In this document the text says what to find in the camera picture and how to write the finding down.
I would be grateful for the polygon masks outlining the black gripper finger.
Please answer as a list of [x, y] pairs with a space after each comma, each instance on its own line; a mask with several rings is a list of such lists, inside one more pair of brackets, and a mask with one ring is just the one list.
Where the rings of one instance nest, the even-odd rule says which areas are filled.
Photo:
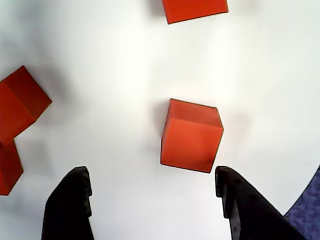
[[86, 166], [70, 170], [48, 197], [43, 214], [42, 240], [93, 240], [90, 174]]
[[215, 169], [215, 192], [222, 199], [233, 240], [304, 240], [274, 206], [228, 166]]

